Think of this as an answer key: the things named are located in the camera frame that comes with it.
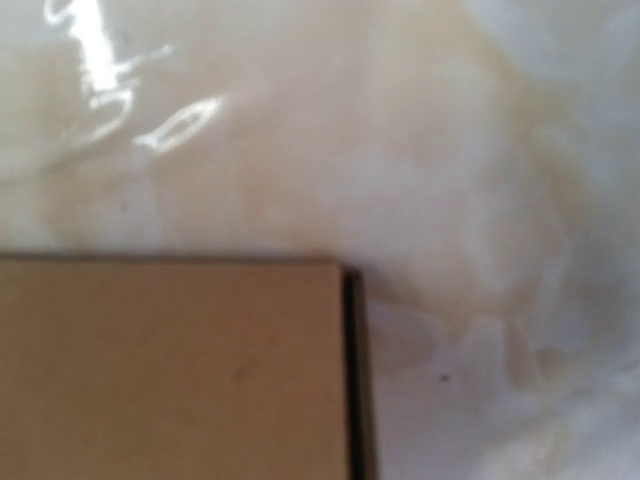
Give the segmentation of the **brown cardboard box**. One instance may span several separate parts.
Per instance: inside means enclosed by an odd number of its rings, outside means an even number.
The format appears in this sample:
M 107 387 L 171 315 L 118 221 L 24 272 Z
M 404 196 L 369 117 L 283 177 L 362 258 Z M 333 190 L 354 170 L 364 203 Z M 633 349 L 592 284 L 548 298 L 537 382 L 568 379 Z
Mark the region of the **brown cardboard box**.
M 5 256 L 5 479 L 374 479 L 361 274 Z

